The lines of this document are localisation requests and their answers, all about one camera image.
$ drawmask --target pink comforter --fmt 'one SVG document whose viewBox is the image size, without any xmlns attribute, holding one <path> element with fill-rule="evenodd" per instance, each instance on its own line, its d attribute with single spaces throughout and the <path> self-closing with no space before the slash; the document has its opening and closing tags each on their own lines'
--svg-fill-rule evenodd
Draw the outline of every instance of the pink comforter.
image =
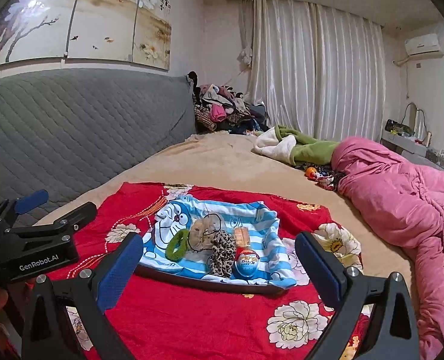
<svg viewBox="0 0 444 360">
<path fill-rule="evenodd" d="M 332 167 L 347 173 L 339 192 L 374 232 L 414 260 L 421 359 L 434 359 L 444 345 L 444 172 L 355 137 L 336 148 Z"/>
</svg>

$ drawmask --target green hair tie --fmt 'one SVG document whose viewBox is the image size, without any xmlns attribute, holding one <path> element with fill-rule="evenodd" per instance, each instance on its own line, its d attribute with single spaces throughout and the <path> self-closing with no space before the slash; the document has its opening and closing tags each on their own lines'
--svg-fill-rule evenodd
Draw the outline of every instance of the green hair tie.
<svg viewBox="0 0 444 360">
<path fill-rule="evenodd" d="M 165 257 L 170 261 L 178 262 L 187 252 L 188 237 L 189 230 L 183 229 L 178 231 L 169 241 L 165 250 Z"/>
</svg>

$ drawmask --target red floral blanket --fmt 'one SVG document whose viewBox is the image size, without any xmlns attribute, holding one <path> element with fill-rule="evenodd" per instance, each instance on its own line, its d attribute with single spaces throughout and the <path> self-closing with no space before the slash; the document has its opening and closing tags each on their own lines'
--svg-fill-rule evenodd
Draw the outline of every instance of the red floral blanket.
<svg viewBox="0 0 444 360">
<path fill-rule="evenodd" d="M 315 231 L 332 223 L 329 210 L 323 206 L 211 187 L 124 183 L 103 202 L 96 219 L 75 234 L 79 262 L 51 273 L 51 279 L 72 278 L 84 268 L 95 267 L 129 232 L 144 235 L 153 226 L 155 213 L 168 200 L 187 193 L 199 200 L 235 204 L 262 200 L 276 211 L 279 237 L 286 246 L 297 285 L 269 298 L 195 290 L 133 275 L 117 306 L 106 313 L 115 330 L 139 359 L 303 359 L 330 322 L 333 310 L 319 299 L 293 251 L 293 240 L 301 230 Z M 355 241 L 344 232 L 335 243 L 339 251 Z M 68 309 L 87 357 L 99 358 L 76 309 Z M 360 316 L 344 359 L 354 356 L 362 340 L 369 322 L 365 314 Z"/>
</svg>

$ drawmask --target gray quilted cover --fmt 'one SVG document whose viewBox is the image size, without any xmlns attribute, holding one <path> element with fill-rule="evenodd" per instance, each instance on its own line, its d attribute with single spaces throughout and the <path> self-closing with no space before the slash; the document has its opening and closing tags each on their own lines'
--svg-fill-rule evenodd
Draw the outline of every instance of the gray quilted cover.
<svg viewBox="0 0 444 360">
<path fill-rule="evenodd" d="M 119 69 L 0 79 L 0 200 L 45 189 L 31 225 L 147 157 L 195 134 L 191 85 Z"/>
</svg>

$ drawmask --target pile of clothes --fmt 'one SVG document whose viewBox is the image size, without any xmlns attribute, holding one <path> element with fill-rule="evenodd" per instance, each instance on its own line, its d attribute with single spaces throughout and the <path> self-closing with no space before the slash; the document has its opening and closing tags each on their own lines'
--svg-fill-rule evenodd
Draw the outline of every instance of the pile of clothes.
<svg viewBox="0 0 444 360">
<path fill-rule="evenodd" d="M 275 126 L 257 137 L 254 152 L 304 172 L 314 168 L 315 173 L 309 179 L 325 190 L 337 191 L 339 181 L 345 176 L 344 172 L 331 167 L 332 153 L 338 145 L 339 142 L 316 139 L 292 128 Z"/>
<path fill-rule="evenodd" d="M 213 84 L 197 86 L 197 74 L 189 73 L 194 81 L 192 99 L 198 132 L 228 131 L 231 134 L 248 134 L 267 131 L 265 108 L 244 102 L 242 92 L 232 87 Z"/>
</svg>

